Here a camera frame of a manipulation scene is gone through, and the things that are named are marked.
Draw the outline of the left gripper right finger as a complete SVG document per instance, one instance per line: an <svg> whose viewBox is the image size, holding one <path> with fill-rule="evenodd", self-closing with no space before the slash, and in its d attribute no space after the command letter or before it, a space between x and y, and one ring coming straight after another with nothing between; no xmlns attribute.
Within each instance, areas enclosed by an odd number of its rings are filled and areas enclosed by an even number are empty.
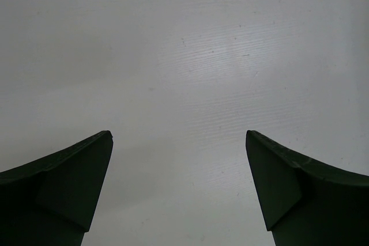
<svg viewBox="0 0 369 246"><path fill-rule="evenodd" d="M293 151L249 130L246 152L276 245L368 245L368 176Z"/></svg>

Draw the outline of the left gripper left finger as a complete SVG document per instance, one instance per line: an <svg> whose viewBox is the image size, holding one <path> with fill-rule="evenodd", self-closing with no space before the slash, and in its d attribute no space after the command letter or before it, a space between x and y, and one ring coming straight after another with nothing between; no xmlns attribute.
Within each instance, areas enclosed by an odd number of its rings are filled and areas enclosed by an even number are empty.
<svg viewBox="0 0 369 246"><path fill-rule="evenodd" d="M81 245L112 149L105 130L1 172L1 245Z"/></svg>

